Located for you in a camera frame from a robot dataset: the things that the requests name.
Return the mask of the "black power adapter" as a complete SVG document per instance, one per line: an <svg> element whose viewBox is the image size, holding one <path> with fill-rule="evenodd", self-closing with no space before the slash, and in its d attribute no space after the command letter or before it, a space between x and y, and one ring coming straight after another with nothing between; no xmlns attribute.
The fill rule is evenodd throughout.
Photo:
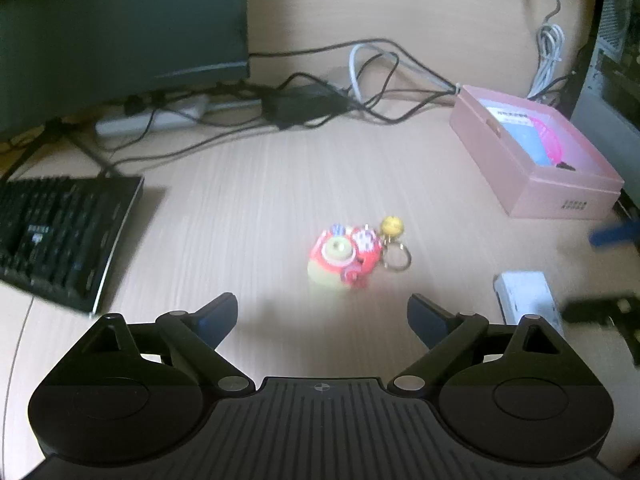
<svg viewBox="0 0 640 480"><path fill-rule="evenodd" d="M262 117L280 130L305 125L315 119L340 116L350 103L343 92L320 84L271 90L260 98Z"/></svg>

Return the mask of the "white adapter box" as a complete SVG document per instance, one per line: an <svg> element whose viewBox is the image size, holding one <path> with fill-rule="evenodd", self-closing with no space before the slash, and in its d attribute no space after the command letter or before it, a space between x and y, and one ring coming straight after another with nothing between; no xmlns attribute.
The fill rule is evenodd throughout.
<svg viewBox="0 0 640 480"><path fill-rule="evenodd" d="M506 325L518 325L525 315L538 315L564 336L560 312L542 272L503 272L494 281L494 291Z"/></svg>

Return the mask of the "computer tower case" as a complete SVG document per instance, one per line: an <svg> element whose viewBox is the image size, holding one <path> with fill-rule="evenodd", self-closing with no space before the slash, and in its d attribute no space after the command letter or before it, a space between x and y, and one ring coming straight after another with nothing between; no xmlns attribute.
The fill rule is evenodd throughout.
<svg viewBox="0 0 640 480"><path fill-rule="evenodd" d="M639 0L596 0L559 111L620 174L623 205L638 208Z"/></svg>

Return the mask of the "black monitor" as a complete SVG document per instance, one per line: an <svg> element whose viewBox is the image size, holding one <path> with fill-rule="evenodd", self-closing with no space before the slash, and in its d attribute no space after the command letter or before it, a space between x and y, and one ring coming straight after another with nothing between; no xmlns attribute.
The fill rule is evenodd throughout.
<svg viewBox="0 0 640 480"><path fill-rule="evenodd" d="M99 104L248 77L247 0L1 0L1 139Z"/></svg>

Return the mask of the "red camera toy keychain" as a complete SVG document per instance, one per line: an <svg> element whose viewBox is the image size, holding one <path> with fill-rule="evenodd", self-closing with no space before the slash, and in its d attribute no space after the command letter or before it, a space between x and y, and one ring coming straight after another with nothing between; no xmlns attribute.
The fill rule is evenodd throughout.
<svg viewBox="0 0 640 480"><path fill-rule="evenodd" d="M308 278L330 289L352 290L366 288L379 266L404 272L412 263L411 252L400 240L404 232L405 223L397 216L385 217L377 228L334 223L310 248Z"/></svg>

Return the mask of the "pink toy net scoop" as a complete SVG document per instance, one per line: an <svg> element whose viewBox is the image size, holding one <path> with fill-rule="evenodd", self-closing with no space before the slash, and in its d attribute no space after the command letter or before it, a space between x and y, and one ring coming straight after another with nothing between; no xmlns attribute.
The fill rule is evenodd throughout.
<svg viewBox="0 0 640 480"><path fill-rule="evenodd" d="M554 130L545 122L536 117L531 117L529 118L529 120L532 122L534 128L538 132L538 136L542 147L544 148L544 152L546 153L547 158L550 160L552 165L556 168L574 171L575 168L573 166L570 166L564 160L562 144Z"/></svg>

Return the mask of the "blue tissue packet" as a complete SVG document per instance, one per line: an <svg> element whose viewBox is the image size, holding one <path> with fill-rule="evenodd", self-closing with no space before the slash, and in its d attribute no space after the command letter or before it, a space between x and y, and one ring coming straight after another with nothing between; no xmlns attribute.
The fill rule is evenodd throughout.
<svg viewBox="0 0 640 480"><path fill-rule="evenodd" d="M526 151L529 158L535 164L539 166L552 165L544 152L538 132L526 113L491 105L487 107L487 110L489 114L506 129L506 132L518 142L518 145Z"/></svg>

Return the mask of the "black keyboard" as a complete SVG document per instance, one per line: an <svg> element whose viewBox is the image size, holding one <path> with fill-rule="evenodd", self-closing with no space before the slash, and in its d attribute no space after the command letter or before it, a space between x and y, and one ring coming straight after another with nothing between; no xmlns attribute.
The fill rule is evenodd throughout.
<svg viewBox="0 0 640 480"><path fill-rule="evenodd" d="M144 179L30 178L1 185L1 281L95 314Z"/></svg>

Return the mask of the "pink cardboard box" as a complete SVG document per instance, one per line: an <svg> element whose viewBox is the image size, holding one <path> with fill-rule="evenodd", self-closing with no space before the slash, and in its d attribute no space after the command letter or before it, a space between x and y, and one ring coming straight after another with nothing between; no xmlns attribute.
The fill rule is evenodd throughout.
<svg viewBox="0 0 640 480"><path fill-rule="evenodd" d="M554 108L463 86L450 126L512 218L604 218L624 180Z"/></svg>

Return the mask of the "white power strip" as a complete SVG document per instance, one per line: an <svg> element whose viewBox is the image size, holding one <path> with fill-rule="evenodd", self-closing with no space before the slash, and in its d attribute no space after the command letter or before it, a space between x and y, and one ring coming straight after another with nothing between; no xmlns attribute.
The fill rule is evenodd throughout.
<svg viewBox="0 0 640 480"><path fill-rule="evenodd" d="M231 112L242 108L258 107L258 99L215 101L201 93L172 101L158 110L151 106L142 112L105 115L96 122L96 134L103 139L140 136L151 131L174 130L197 124L209 113Z"/></svg>

